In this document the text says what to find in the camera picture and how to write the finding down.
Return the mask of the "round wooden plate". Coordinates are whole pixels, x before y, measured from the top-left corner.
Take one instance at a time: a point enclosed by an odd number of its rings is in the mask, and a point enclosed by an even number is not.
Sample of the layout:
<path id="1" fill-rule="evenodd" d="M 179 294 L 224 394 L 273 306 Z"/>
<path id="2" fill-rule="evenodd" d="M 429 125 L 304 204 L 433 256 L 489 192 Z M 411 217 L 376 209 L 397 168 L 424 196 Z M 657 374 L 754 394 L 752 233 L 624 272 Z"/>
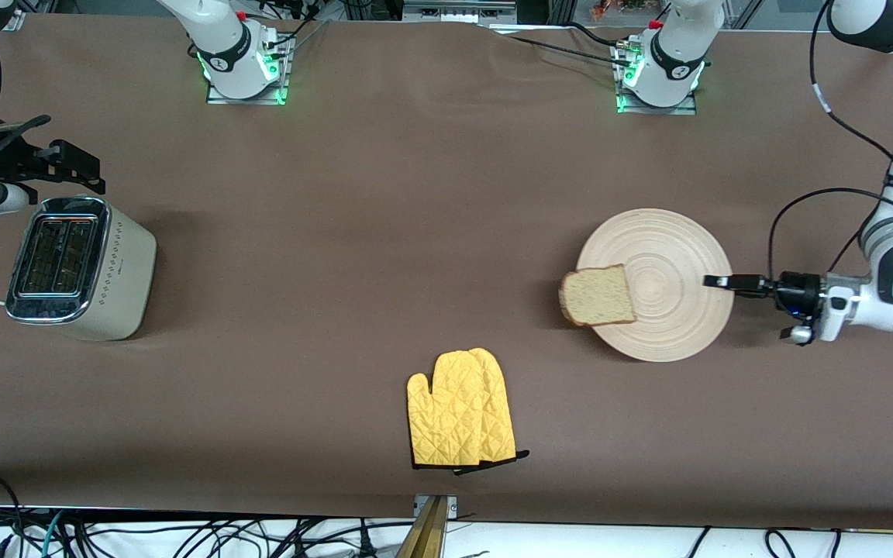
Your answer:
<path id="1" fill-rule="evenodd" d="M 734 295 L 706 286 L 733 268 L 722 244 L 681 213 L 639 208 L 614 215 L 585 241 L 578 271 L 621 265 L 633 322 L 592 326 L 625 356 L 673 363 L 712 345 L 729 322 Z"/>

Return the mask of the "slice of brown bread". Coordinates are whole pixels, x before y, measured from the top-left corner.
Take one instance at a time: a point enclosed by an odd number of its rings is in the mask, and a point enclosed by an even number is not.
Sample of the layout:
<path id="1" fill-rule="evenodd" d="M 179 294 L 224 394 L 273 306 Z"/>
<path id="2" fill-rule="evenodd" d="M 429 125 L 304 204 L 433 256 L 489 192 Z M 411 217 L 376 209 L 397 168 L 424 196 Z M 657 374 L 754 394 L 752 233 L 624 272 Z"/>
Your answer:
<path id="1" fill-rule="evenodd" d="M 568 272 L 557 290 L 564 318 L 576 326 L 630 324 L 636 313 L 625 266 L 582 268 Z"/>

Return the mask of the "beige chrome two-slot toaster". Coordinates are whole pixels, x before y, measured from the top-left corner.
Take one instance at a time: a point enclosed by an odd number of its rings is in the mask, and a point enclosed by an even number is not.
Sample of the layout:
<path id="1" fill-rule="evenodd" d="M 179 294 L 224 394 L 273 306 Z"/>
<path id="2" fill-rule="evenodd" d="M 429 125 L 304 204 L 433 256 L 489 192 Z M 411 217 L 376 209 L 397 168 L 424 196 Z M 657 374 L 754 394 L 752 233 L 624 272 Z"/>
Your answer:
<path id="1" fill-rule="evenodd" d="M 75 339 L 128 339 L 144 318 L 157 251 L 156 237 L 109 201 L 49 198 L 29 220 L 5 312 Z"/>

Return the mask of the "yellow quilted oven mitt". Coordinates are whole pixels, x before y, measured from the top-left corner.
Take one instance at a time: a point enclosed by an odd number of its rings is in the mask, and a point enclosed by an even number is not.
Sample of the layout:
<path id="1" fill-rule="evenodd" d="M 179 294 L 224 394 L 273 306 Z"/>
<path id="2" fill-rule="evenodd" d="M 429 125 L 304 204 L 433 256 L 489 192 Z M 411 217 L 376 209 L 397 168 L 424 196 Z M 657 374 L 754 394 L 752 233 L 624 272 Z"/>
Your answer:
<path id="1" fill-rule="evenodd" d="M 431 374 L 406 385 L 412 466 L 458 470 L 489 462 L 485 445 L 486 352 L 440 354 Z"/>
<path id="2" fill-rule="evenodd" d="M 471 356 L 481 364 L 483 388 L 481 455 L 476 465 L 458 467 L 456 476 L 488 470 L 517 462 L 529 455 L 528 451 L 518 451 L 512 425 L 509 397 L 504 374 L 496 357 L 482 347 L 469 350 Z"/>

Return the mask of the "brown table cover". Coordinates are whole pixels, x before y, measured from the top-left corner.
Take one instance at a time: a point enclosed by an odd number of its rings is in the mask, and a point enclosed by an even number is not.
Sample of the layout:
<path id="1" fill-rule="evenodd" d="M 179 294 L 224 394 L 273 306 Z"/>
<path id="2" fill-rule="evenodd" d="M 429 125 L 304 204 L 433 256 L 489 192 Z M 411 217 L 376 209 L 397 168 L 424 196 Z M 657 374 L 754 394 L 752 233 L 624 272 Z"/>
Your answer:
<path id="1" fill-rule="evenodd" d="M 722 335 L 638 363 L 564 320 L 561 276 L 616 213 L 665 208 L 765 270 L 783 205 L 878 190 L 822 114 L 805 33 L 730 32 L 693 116 L 619 114 L 609 71 L 469 24 L 340 22 L 284 106 L 208 105 L 173 18 L 29 15 L 0 116 L 102 160 L 158 261 L 132 339 L 0 308 L 0 477 L 25 505 L 479 522 L 893 529 L 893 333 L 786 345 L 740 299 Z M 406 385 L 482 347 L 518 451 L 412 466 Z"/>

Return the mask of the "wooden bar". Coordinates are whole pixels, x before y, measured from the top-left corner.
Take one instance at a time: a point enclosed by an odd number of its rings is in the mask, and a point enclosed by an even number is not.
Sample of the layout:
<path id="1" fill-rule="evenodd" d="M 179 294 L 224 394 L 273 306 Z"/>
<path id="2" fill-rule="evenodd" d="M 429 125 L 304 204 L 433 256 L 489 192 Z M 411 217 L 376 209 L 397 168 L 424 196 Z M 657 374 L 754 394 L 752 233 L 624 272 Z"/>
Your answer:
<path id="1" fill-rule="evenodd" d="M 427 504 L 415 519 L 395 558 L 443 558 L 447 532 L 446 502 L 443 495 Z"/>

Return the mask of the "small metal bracket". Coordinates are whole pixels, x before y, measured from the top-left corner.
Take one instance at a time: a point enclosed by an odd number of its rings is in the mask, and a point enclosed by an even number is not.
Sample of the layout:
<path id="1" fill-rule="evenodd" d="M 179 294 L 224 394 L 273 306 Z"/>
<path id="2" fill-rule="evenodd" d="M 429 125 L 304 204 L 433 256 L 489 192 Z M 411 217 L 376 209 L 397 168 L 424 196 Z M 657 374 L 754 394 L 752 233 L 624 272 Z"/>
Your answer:
<path id="1" fill-rule="evenodd" d="M 433 499 L 438 497 L 439 495 L 434 494 L 416 494 L 414 499 L 412 499 L 412 516 L 418 518 L 426 505 L 432 504 Z M 444 495 L 443 498 L 446 502 L 446 518 L 449 520 L 456 519 L 458 516 L 457 496 L 448 494 Z"/>

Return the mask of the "aluminium frame profile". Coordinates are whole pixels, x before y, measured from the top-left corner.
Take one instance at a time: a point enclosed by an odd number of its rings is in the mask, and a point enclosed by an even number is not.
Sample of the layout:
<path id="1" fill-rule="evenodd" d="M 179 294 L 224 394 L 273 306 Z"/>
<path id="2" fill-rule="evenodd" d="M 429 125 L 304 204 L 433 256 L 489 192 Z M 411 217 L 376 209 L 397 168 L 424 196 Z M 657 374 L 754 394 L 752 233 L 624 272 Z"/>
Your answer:
<path id="1" fill-rule="evenodd" d="M 516 0 L 402 0 L 403 22 L 472 22 L 516 25 Z"/>

